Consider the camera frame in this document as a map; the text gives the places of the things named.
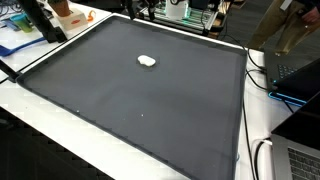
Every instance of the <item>person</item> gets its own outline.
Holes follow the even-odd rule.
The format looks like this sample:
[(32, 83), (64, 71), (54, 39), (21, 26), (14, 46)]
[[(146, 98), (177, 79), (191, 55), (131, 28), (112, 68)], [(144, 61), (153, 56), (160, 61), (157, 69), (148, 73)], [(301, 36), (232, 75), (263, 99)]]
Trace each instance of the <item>person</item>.
[(273, 0), (260, 24), (255, 30), (247, 48), (262, 50), (269, 37), (283, 26), (281, 37), (274, 49), (276, 55), (286, 55), (297, 44), (320, 27), (320, 0)]

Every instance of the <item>laptop keyboard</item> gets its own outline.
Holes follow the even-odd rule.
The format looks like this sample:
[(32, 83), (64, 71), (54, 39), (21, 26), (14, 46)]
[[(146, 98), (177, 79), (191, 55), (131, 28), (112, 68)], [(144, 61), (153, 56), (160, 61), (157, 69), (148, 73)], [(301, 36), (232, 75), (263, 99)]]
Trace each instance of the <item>laptop keyboard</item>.
[(288, 67), (288, 66), (284, 66), (281, 64), (278, 64), (278, 71), (279, 71), (279, 76), (280, 79), (289, 76), (290, 74), (296, 72), (298, 69), (296, 68), (292, 68), (292, 67)]
[(320, 159), (288, 148), (293, 180), (320, 180)]

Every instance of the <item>laptop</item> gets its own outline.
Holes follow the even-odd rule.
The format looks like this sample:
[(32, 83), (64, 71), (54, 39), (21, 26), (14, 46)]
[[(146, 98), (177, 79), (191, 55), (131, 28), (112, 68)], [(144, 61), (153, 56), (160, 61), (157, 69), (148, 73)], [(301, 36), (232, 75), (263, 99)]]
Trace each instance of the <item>laptop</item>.
[(276, 180), (320, 180), (320, 93), (272, 131)]
[(320, 59), (265, 54), (269, 97), (296, 106), (320, 91)]

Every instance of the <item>khaki pants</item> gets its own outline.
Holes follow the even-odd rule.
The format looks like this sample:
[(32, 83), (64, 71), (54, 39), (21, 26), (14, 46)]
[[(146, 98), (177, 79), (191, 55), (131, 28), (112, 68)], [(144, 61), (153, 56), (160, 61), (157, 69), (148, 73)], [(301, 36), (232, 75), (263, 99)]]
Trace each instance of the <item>khaki pants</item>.
[(297, 15), (297, 11), (304, 8), (303, 4), (294, 0), (283, 11), (280, 9), (283, 2), (284, 0), (273, 0), (254, 32), (252, 39), (247, 44), (248, 48), (259, 50), (270, 36), (274, 35), (284, 26), (284, 30), (276, 45), (275, 53), (288, 54), (292, 48), (319, 28), (319, 23), (312, 26), (309, 25), (306, 28), (306, 24)]

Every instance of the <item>black mesh mat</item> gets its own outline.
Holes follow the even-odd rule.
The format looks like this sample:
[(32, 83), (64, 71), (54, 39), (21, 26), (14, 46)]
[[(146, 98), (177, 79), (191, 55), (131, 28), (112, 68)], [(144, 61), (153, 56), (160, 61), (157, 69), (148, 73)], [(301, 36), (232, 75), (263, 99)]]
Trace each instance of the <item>black mesh mat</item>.
[(115, 16), (18, 83), (192, 179), (231, 180), (245, 65), (243, 50)]

